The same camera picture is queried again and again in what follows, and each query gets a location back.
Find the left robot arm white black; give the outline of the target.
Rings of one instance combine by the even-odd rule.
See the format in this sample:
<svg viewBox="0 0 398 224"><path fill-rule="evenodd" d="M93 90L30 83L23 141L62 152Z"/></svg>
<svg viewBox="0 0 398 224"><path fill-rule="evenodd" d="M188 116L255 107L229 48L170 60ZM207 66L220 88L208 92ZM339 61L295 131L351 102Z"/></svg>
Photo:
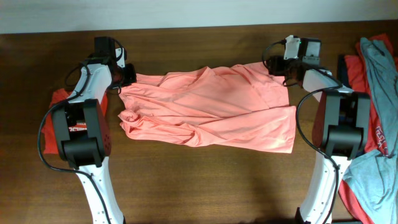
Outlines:
<svg viewBox="0 0 398 224"><path fill-rule="evenodd" d="M109 174L111 135L101 103L108 90L136 81L125 48L112 37L96 37L94 52L77 67L80 78L65 100L50 110L58 154L79 178L93 223L125 223Z"/></svg>

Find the coral pink t-shirt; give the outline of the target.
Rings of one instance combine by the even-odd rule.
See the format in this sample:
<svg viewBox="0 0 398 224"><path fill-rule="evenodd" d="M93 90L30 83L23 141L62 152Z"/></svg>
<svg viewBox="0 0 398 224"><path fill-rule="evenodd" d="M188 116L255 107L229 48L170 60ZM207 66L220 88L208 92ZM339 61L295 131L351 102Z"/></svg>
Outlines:
<svg viewBox="0 0 398 224"><path fill-rule="evenodd" d="M121 127L134 140L290 153L296 108L283 81L259 62L140 74L121 90Z"/></svg>

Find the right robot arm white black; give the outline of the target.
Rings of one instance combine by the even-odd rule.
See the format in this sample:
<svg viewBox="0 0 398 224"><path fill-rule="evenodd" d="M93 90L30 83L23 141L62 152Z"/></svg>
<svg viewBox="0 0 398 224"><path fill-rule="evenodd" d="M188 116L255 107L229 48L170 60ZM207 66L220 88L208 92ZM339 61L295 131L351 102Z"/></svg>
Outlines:
<svg viewBox="0 0 398 224"><path fill-rule="evenodd" d="M307 195L296 210L299 224L331 223L332 211L344 173L368 141L370 97L344 86L320 65L319 39L290 35L280 41L283 55L269 55L270 44L261 62L271 75L284 77L283 86L298 85L307 91L299 101L314 97L318 101L312 138L299 135L315 150L315 167Z"/></svg>

